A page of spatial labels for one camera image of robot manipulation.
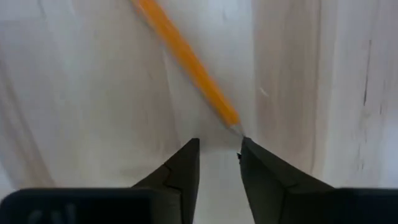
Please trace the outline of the orange pencil pink eraser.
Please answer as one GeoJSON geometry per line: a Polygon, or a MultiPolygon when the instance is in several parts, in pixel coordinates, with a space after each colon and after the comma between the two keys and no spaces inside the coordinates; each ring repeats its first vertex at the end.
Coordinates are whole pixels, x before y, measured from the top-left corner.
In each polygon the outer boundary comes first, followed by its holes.
{"type": "Polygon", "coordinates": [[[215,110],[224,125],[244,137],[238,112],[225,97],[221,88],[209,76],[186,39],[155,0],[130,0],[144,15],[149,25],[168,47],[177,62],[188,73],[209,106],[215,110]]]}

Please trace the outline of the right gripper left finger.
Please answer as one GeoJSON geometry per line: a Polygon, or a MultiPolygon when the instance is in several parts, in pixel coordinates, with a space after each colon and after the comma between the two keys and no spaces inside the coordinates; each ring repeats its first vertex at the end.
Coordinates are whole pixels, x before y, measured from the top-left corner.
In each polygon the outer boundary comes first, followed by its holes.
{"type": "Polygon", "coordinates": [[[199,179],[193,138],[132,187],[13,192],[0,202],[0,224],[192,224],[199,179]]]}

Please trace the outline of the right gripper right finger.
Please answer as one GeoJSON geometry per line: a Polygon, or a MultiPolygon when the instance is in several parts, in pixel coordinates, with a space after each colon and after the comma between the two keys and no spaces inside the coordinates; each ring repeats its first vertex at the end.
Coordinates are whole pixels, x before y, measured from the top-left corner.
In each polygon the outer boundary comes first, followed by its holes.
{"type": "Polygon", "coordinates": [[[238,158],[255,224],[398,224],[398,189],[334,188],[250,138],[238,158]]]}

